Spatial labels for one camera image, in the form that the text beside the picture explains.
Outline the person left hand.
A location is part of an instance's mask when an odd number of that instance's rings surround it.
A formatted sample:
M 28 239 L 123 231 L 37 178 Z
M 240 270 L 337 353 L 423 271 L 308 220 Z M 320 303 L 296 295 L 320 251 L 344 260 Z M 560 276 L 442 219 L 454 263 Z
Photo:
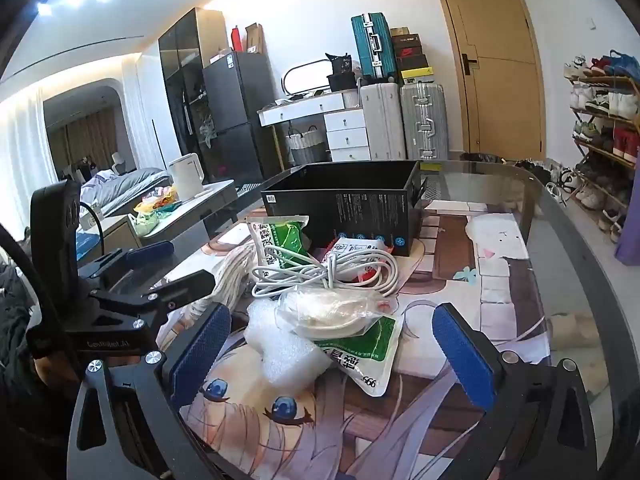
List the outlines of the person left hand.
M 35 370 L 47 386 L 76 385 L 78 377 L 64 352 L 34 359 Z

